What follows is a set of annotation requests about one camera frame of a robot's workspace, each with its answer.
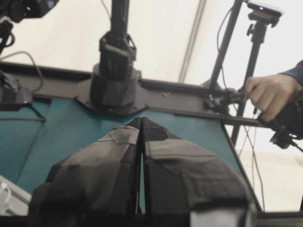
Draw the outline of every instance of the black pole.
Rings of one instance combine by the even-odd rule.
[[[112,1],[111,33],[116,39],[127,35],[129,0]]]
[[[229,21],[228,21],[228,24],[227,24],[227,27],[226,27],[226,30],[225,30],[225,34],[224,34],[224,37],[223,37],[223,40],[222,40],[220,51],[218,53],[217,60],[216,60],[216,63],[214,65],[214,70],[213,70],[213,73],[212,73],[212,77],[211,77],[211,80],[210,80],[209,88],[211,90],[213,90],[216,86],[216,83],[217,83],[217,80],[218,80],[218,77],[219,77],[219,74],[220,74],[220,71],[221,71],[221,67],[222,67],[222,64],[224,62],[224,58],[225,58],[225,55],[226,55],[229,43],[231,41],[232,34],[233,34],[233,31],[234,31],[236,22],[237,22],[237,19],[238,19],[238,16],[239,16],[239,12],[240,12],[242,3],[243,3],[243,0],[235,0],[235,2],[234,2],[233,8],[232,8],[232,13],[231,13],[231,16],[229,18]]]
[[[255,24],[254,28],[252,29],[250,27],[250,29],[248,31],[248,35],[253,34],[252,39],[251,39],[251,41],[253,42],[253,45],[252,45],[252,49],[251,49],[251,52],[250,52],[250,60],[249,60],[247,70],[246,70],[244,85],[245,85],[246,80],[249,77],[252,77],[253,74],[254,74],[258,54],[259,54],[259,51],[260,51],[260,47],[261,47],[261,44],[264,43],[266,30],[267,30],[267,25],[266,24],[264,24],[262,22],[257,22]],[[245,106],[246,106],[246,103],[241,103],[239,105],[238,111],[237,111],[237,116],[243,116]],[[234,128],[232,130],[232,142],[235,146],[236,146],[236,143],[237,143],[239,131],[240,131],[240,126],[239,125],[234,126]]]

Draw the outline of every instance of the tripod pole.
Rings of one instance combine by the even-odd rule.
[[[261,44],[264,43],[265,39],[265,34],[267,30],[267,24],[263,22],[257,22],[254,27],[253,25],[250,26],[247,35],[252,34],[252,39],[251,41],[253,42],[252,49],[250,52],[250,60],[247,66],[247,71],[245,75],[245,80],[243,86],[245,86],[245,82],[249,77],[252,77],[255,71],[256,63],[257,63],[257,58],[258,54],[260,51]],[[244,110],[245,110],[245,105],[246,103],[242,103],[238,107],[237,111],[237,116],[243,116]],[[232,131],[232,141],[233,144],[236,146],[238,135],[240,131],[240,126],[234,126],[233,131]]]

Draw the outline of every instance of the cable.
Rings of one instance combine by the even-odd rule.
[[[256,137],[257,137],[257,127],[255,127],[255,134],[254,134],[254,148],[256,147]],[[251,158],[251,174],[252,174],[252,187],[255,189],[255,171],[254,171],[254,152],[252,153]]]
[[[108,11],[107,6],[105,5],[105,3],[104,3],[103,0],[101,0],[101,2],[102,2],[102,5],[103,5],[103,7],[104,7],[104,9],[105,9],[105,11],[106,11],[108,17],[109,17],[109,21],[112,22],[112,18],[111,18],[110,14],[109,14],[109,11]]]
[[[29,122],[46,122],[46,118],[33,106],[28,106],[31,110],[35,112],[35,114],[38,115],[39,119],[35,118],[17,118],[17,117],[2,117],[0,118],[0,121],[29,121]]]
[[[223,83],[224,83],[224,86],[225,88],[227,88],[226,86],[226,81],[225,81],[225,75],[224,75],[224,69],[223,69],[223,59],[221,57],[221,53],[220,53],[220,48],[219,48],[219,36],[220,36],[220,32],[221,32],[221,29],[223,27],[223,24],[224,22],[226,21],[228,15],[231,13],[233,9],[233,6],[228,10],[228,12],[226,13],[221,25],[220,25],[220,28],[218,30],[218,33],[217,33],[217,51],[218,51],[218,55],[219,55],[219,58],[221,60],[221,72],[222,72],[222,77],[223,77]],[[235,106],[235,104],[232,104],[233,105],[233,108],[235,109],[235,111],[237,112],[237,107]],[[246,127],[244,126],[244,130],[246,132],[246,136],[250,142],[250,145],[251,145],[251,148],[252,148],[252,152],[253,152],[253,159],[255,161],[255,164],[256,164],[256,170],[257,170],[257,173],[258,173],[258,177],[259,177],[259,180],[260,180],[260,184],[261,184],[261,194],[262,194],[262,203],[263,203],[263,211],[265,211],[265,200],[264,200],[264,187],[263,187],[263,181],[262,181],[262,177],[261,177],[261,174],[260,174],[260,171],[259,171],[259,167],[258,167],[258,162],[257,162],[257,157],[256,157],[256,153],[255,153],[255,148],[254,148],[254,145],[253,143],[251,142],[251,139],[250,139],[250,136],[249,136],[249,131],[246,129]]]
[[[18,52],[15,52],[15,53],[11,53],[11,54],[9,54],[9,55],[6,55],[6,56],[4,56],[4,57],[1,57],[1,58],[0,58],[0,61],[4,60],[4,59],[6,59],[6,58],[9,58],[9,57],[15,56],[15,55],[17,55],[17,54],[25,54],[25,55],[27,55],[27,56],[30,58],[30,60],[32,61],[33,66],[34,66],[35,69],[37,70],[37,73],[38,73],[38,75],[39,75],[39,77],[40,77],[40,85],[39,85],[37,88],[35,88],[34,90],[32,90],[31,92],[34,93],[34,92],[40,90],[40,89],[43,87],[43,85],[44,85],[44,77],[43,77],[42,72],[40,71],[39,67],[36,65],[34,58],[30,55],[30,53],[28,53],[28,52],[26,52],[26,51],[18,51]]]

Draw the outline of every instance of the blue sleeve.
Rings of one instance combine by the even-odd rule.
[[[295,78],[301,85],[303,85],[303,61],[299,62],[296,67],[291,70],[282,72],[282,74],[286,74]]]

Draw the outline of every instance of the black device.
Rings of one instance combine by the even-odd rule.
[[[40,18],[48,13],[59,0],[2,0],[0,2],[0,54],[14,44],[13,22],[25,18]],[[33,96],[12,75],[0,72],[0,111],[18,111],[30,106]]]
[[[18,111],[25,106],[31,106],[33,96],[28,88],[22,87],[19,81],[0,71],[0,110]]]
[[[261,125],[275,131],[270,140],[280,148],[286,149],[289,145],[296,146],[293,140],[303,139],[303,92],[298,93],[294,101],[290,102],[278,116],[266,122],[262,120],[262,114],[258,117]]]

